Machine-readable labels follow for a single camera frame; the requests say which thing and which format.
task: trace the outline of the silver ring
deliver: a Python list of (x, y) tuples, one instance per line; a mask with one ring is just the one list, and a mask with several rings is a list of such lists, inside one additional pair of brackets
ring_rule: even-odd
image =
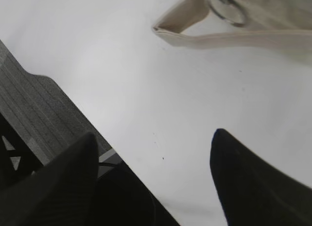
[(213, 11), (214, 14), (216, 14), (219, 18), (221, 18), (222, 20), (226, 21), (227, 23), (231, 24), (232, 26), (235, 27), (243, 27), (245, 25), (248, 24), (248, 16), (247, 13), (245, 11), (245, 9), (243, 7), (241, 7), (235, 0), (227, 0), (227, 5), (229, 6), (233, 6), (234, 8), (237, 9), (237, 12), (240, 14), (241, 18), (242, 18), (242, 22), (235, 22), (232, 21), (230, 19), (227, 19), (225, 16), (221, 15), (212, 5), (211, 1), (209, 2), (209, 6), (211, 8), (211, 10)]

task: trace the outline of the beige strap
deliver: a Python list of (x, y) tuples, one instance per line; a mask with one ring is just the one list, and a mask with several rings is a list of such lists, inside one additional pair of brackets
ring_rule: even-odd
[(236, 46), (312, 49), (311, 30), (245, 31), (196, 37), (181, 34), (188, 27), (205, 19), (208, 14), (209, 7), (205, 0), (182, 0), (154, 26), (154, 32), (173, 46), (195, 49)]

